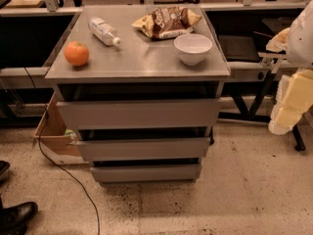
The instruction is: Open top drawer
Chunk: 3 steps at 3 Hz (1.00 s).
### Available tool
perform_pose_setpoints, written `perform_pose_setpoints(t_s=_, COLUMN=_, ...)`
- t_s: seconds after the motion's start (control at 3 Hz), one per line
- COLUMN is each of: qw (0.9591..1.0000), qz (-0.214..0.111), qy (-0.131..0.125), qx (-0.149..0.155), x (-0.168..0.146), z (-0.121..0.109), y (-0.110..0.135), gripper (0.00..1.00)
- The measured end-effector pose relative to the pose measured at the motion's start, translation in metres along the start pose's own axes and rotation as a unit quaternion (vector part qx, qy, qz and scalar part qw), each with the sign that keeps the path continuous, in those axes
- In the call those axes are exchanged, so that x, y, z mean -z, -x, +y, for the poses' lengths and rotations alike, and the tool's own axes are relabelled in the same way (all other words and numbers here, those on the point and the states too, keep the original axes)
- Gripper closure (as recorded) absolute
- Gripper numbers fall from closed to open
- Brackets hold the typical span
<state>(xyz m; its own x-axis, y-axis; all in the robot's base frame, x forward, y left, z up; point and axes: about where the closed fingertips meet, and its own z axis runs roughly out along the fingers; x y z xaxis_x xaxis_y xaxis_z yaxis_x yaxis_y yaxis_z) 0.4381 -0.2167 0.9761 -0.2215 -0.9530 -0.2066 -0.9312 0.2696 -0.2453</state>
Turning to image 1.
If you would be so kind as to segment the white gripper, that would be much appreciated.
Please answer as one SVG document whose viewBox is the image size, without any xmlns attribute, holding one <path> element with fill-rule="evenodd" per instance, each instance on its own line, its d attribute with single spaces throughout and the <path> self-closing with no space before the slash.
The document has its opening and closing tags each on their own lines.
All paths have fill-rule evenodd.
<svg viewBox="0 0 313 235">
<path fill-rule="evenodd" d="M 300 121 L 302 113 L 313 105 L 313 70 L 302 70 L 291 78 L 283 75 L 275 100 L 268 129 L 273 134 L 284 135 Z"/>
</svg>

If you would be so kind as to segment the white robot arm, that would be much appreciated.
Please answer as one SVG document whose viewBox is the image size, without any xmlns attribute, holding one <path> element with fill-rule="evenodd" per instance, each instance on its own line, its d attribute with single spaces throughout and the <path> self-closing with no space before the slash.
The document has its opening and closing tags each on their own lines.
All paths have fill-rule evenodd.
<svg viewBox="0 0 313 235">
<path fill-rule="evenodd" d="M 292 76 L 283 75 L 268 124 L 273 134 L 284 135 L 313 106 L 313 1 L 291 26 L 276 34 L 266 45 L 271 52 L 285 51 L 287 61 L 297 65 Z"/>
</svg>

